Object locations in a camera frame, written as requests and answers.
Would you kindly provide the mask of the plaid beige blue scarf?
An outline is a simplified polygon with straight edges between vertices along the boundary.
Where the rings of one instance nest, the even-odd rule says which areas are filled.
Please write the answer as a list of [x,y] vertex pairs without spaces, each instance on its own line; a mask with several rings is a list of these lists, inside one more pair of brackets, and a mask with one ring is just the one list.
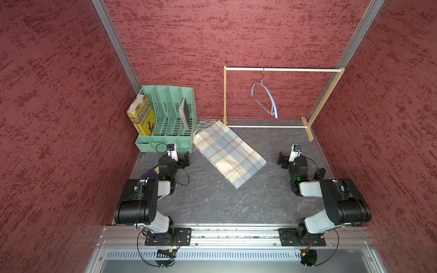
[[221,121],[197,132],[193,144],[235,188],[240,188],[266,164],[257,151]]

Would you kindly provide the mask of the light blue clothes hanger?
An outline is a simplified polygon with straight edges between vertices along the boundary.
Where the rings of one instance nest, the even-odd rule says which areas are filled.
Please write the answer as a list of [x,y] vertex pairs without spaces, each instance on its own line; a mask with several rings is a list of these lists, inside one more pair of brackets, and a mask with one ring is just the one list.
[[275,100],[269,90],[264,84],[264,76],[266,70],[262,69],[261,79],[255,82],[250,90],[250,97],[265,111],[267,114],[275,119],[278,118],[278,110]]

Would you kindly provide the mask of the wooden clothes rack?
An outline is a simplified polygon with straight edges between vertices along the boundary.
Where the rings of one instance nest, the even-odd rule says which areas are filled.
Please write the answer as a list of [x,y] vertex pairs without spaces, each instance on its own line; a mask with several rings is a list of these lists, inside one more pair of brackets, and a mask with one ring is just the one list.
[[[323,109],[324,105],[327,103],[330,98],[332,92],[336,88],[338,82],[340,81],[342,75],[344,74],[346,68],[256,68],[256,67],[227,67],[223,68],[223,101],[224,101],[224,115],[223,115],[223,123],[228,127],[232,128],[265,128],[265,129],[304,129],[308,140],[312,142],[315,137],[313,135],[312,126]],[[319,102],[315,104],[315,109],[310,114],[309,119],[302,116],[302,126],[273,126],[273,125],[228,125],[228,117],[226,112],[226,99],[227,99],[227,72],[228,71],[262,71],[265,72],[308,72],[308,73],[333,73],[333,79],[328,84],[328,88],[325,92],[323,92],[321,99]]]

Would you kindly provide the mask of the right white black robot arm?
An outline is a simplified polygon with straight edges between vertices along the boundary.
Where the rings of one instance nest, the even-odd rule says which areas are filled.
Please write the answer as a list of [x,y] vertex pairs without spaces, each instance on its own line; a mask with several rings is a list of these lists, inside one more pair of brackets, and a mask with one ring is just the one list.
[[351,179],[325,179],[326,170],[316,168],[314,178],[308,178],[308,161],[300,152],[292,152],[291,160],[282,152],[277,164],[287,169],[290,187],[299,197],[323,200],[324,209],[299,221],[295,229],[283,230],[280,235],[301,246],[322,244],[322,235],[345,225],[360,225],[369,222],[372,212],[364,197]]

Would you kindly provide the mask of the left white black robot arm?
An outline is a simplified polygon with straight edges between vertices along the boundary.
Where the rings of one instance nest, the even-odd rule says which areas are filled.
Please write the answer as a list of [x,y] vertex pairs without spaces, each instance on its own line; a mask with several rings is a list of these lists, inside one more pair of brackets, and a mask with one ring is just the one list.
[[118,225],[135,226],[149,234],[152,241],[163,245],[176,242],[177,235],[171,217],[158,211],[158,199],[172,195],[178,182],[178,170],[190,165],[190,153],[178,154],[178,160],[163,155],[158,160],[158,175],[126,181],[114,213]]

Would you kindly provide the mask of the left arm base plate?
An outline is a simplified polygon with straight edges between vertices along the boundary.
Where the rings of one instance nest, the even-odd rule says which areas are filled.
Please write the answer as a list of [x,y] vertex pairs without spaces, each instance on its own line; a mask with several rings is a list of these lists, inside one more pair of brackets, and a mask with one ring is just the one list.
[[142,234],[145,236],[146,246],[189,246],[191,243],[192,229],[191,228],[175,228],[173,231],[161,234],[152,234],[148,230],[144,230]]

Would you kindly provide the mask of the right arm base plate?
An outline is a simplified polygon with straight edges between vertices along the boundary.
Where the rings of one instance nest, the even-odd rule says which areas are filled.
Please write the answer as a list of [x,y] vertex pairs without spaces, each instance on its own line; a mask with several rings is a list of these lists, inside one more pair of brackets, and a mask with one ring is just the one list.
[[280,228],[278,232],[282,246],[326,246],[323,234],[311,234],[301,228]]

